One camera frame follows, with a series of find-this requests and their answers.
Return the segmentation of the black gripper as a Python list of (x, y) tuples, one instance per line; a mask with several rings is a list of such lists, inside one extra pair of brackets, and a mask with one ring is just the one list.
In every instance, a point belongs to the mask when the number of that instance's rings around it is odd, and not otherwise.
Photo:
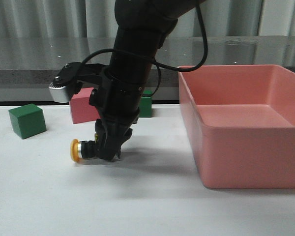
[(101, 119), (95, 122), (96, 155), (100, 159), (112, 158), (132, 136), (131, 125), (139, 117), (139, 104), (145, 88), (144, 83), (130, 83), (117, 78), (105, 66), (99, 73), (99, 85), (89, 97)]

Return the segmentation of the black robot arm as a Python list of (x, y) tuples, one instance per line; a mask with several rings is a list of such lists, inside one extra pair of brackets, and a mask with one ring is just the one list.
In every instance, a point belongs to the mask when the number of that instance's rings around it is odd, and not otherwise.
[(196, 9), (203, 22), (198, 0), (118, 0), (115, 17), (118, 30), (111, 60), (101, 72), (101, 83), (89, 102), (100, 115), (95, 123), (94, 141), (72, 146), (80, 158), (113, 160), (132, 135), (131, 125), (139, 116), (139, 104), (155, 55), (175, 28), (178, 18)]

